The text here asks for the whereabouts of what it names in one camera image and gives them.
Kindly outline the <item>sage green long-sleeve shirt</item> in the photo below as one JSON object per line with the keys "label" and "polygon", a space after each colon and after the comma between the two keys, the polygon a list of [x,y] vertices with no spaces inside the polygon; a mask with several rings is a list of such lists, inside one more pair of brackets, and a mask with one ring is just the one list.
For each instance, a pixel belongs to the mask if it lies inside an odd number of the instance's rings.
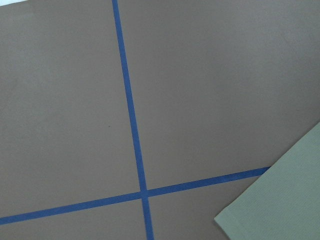
{"label": "sage green long-sleeve shirt", "polygon": [[320,126],[315,125],[214,220],[231,240],[318,240]]}

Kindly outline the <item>blue tape grid lines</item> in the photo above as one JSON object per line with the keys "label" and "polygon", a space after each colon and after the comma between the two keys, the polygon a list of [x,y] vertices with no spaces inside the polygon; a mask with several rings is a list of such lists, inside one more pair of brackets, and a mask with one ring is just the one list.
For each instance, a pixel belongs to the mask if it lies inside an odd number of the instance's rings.
{"label": "blue tape grid lines", "polygon": [[135,155],[139,191],[126,193],[123,195],[111,196],[91,201],[85,201],[65,206],[59,206],[49,209],[37,210],[27,213],[21,213],[11,216],[5,216],[0,218],[1,225],[8,225],[13,223],[19,223],[24,221],[30,221],[35,219],[42,219],[51,216],[57,216],[67,213],[79,212],[84,210],[89,210],[93,208],[100,208],[105,206],[111,206],[120,203],[126,203],[134,200],[141,200],[142,212],[145,226],[145,234],[148,240],[153,240],[155,238],[152,214],[150,208],[149,198],[168,195],[171,193],[177,193],[187,190],[198,189],[207,186],[213,186],[222,183],[228,183],[233,181],[238,181],[242,179],[248,179],[253,177],[258,177],[264,174],[269,167],[256,168],[221,176],[215,176],[206,179],[200,179],[195,181],[189,181],[164,187],[158,187],[153,189],[147,188],[146,172],[144,168],[143,155],[141,150],[140,136],[135,112],[135,105],[131,87],[130,73],[128,68],[125,41],[123,37],[121,15],[119,10],[119,5],[117,0],[112,1],[112,10],[115,24],[115,31],[117,36],[117,45],[119,50],[119,57],[121,62],[121,70],[124,82],[125,96],[127,102],[128,116],[130,122],[130,130],[133,142],[133,149]]}

